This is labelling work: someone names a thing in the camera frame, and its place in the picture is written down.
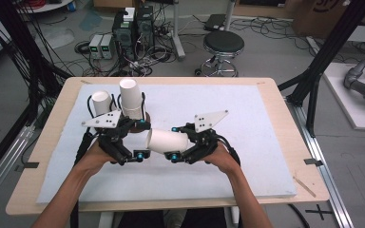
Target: floor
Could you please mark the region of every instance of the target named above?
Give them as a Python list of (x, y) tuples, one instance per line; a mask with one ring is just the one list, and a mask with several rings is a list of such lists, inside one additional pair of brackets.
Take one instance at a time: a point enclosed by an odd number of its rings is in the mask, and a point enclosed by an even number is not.
[[(186, 57), (183, 61), (161, 63), (152, 67), (150, 76), (194, 76), (194, 70), (200, 63), (208, 59), (209, 54), (202, 47), (202, 35), (205, 31), (202, 24), (192, 17), (195, 14), (201, 21), (205, 21), (211, 13), (223, 13), (224, 3), (209, 4), (208, 1), (198, 1), (197, 8), (189, 8), (186, 0), (181, 3), (180, 28), (184, 29), (180, 34), (182, 46)], [(81, 55), (74, 52), (74, 46), (82, 41), (89, 40), (95, 32), (110, 32), (113, 13), (97, 12), (91, 7), (91, 1), (78, 1), (78, 10), (69, 12), (67, 9), (58, 9), (49, 13), (39, 13), (35, 17), (42, 27), (68, 28), (72, 31), (75, 40), (69, 45), (55, 49), (62, 61), (66, 63), (70, 71), (75, 75), (91, 73), (89, 66), (81, 60)], [(166, 14), (171, 15), (171, 7), (166, 8)], [(313, 60), (312, 51), (304, 40), (299, 38), (287, 38), (285, 35), (277, 35), (272, 32), (292, 34), (290, 22), (275, 22), (269, 33), (260, 34), (259, 24), (256, 20), (252, 27), (248, 21), (234, 21), (232, 31), (239, 34), (245, 41), (244, 52), (234, 59), (234, 64), (240, 71), (239, 77), (271, 77), (277, 84), (302, 73)], [(335, 62), (354, 64), (355, 58), (365, 58), (363, 52), (355, 48), (356, 43), (346, 44), (337, 56)], [(113, 64), (111, 61), (102, 61), (102, 68)], [(292, 88), (282, 91), (282, 95), (288, 95)], [(28, 104), (28, 90), (18, 71), (5, 53), (0, 53), (0, 141), (6, 135), (15, 120)], [(316, 135), (328, 166), (336, 182), (336, 186), (345, 203), (352, 219), (354, 227), (365, 227), (365, 131), (353, 130), (332, 91), (324, 79), (320, 82), (317, 102)], [(38, 136), (37, 129), (31, 142)], [(32, 146), (24, 154), (28, 158)], [(11, 217), (5, 212), (6, 204), (10, 198), (12, 189), (21, 172), (15, 171), (21, 165), (20, 161), (12, 167), (4, 181), (0, 185), (0, 227), (25, 227), (30, 226), (36, 216)], [(329, 203), (319, 203), (320, 210), (327, 214), (318, 214), (311, 211), (317, 210), (315, 203), (296, 204), (297, 209), (306, 218), (310, 227), (337, 227), (335, 218), (331, 212)], [(303, 227), (301, 221), (288, 205), (264, 206), (269, 218), (276, 227)], [(81, 215), (81, 227), (95, 227), (99, 222), (99, 213), (83, 213)]]

